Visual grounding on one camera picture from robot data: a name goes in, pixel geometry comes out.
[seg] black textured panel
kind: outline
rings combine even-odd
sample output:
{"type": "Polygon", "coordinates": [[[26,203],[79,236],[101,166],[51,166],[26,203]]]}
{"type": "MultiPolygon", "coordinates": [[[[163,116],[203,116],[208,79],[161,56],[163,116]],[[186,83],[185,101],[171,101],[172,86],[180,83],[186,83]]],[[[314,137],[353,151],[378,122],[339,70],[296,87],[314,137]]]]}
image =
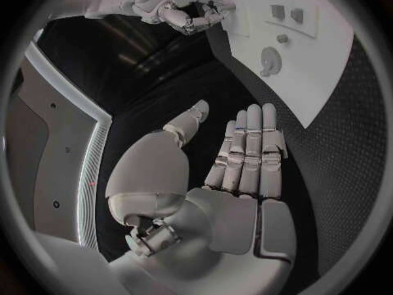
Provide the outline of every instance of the black textured panel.
{"type": "Polygon", "coordinates": [[[207,35],[217,58],[257,101],[272,102],[278,110],[280,125],[310,193],[318,232],[318,267],[323,274],[359,234],[383,175],[383,99],[367,54],[354,38],[337,88],[305,130],[283,101],[231,56],[227,34],[219,26],[207,35]]]}

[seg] white panel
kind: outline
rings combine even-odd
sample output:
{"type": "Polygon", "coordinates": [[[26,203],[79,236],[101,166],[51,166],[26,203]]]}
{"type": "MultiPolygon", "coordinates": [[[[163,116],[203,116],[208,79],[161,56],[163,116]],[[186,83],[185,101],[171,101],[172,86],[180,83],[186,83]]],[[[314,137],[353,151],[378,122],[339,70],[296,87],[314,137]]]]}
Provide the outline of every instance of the white panel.
{"type": "Polygon", "coordinates": [[[348,61],[353,29],[327,0],[226,0],[236,12],[223,22],[232,55],[270,86],[307,128],[337,85],[348,61]],[[283,5],[285,19],[272,16],[283,5]],[[303,23],[291,17],[302,9],[303,23]],[[288,43],[279,43],[278,35],[288,43]],[[276,75],[261,77],[261,51],[274,47],[282,57],[276,75]]]}

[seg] textured surface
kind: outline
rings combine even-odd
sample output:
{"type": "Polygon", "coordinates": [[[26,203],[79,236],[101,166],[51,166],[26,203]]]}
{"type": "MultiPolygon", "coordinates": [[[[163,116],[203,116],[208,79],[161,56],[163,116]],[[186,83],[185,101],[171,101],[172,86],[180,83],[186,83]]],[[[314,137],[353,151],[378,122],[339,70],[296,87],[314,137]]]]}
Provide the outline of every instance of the textured surface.
{"type": "Polygon", "coordinates": [[[318,269],[323,274],[359,234],[383,175],[383,100],[367,55],[355,38],[337,88],[305,130],[260,78],[231,57],[226,33],[220,27],[212,28],[207,35],[217,58],[257,101],[272,102],[277,108],[287,143],[310,193],[318,232],[318,269]]]}

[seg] switch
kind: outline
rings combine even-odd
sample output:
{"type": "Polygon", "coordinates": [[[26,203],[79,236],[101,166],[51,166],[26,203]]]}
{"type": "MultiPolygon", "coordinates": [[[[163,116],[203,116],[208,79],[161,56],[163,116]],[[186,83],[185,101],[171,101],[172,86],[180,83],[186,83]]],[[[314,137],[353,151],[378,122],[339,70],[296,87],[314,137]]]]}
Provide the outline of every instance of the switch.
{"type": "Polygon", "coordinates": [[[291,18],[293,18],[297,23],[303,24],[303,10],[302,9],[291,10],[291,18]]]}
{"type": "Polygon", "coordinates": [[[279,20],[285,19],[285,10],[283,5],[271,5],[273,18],[279,20]]]}

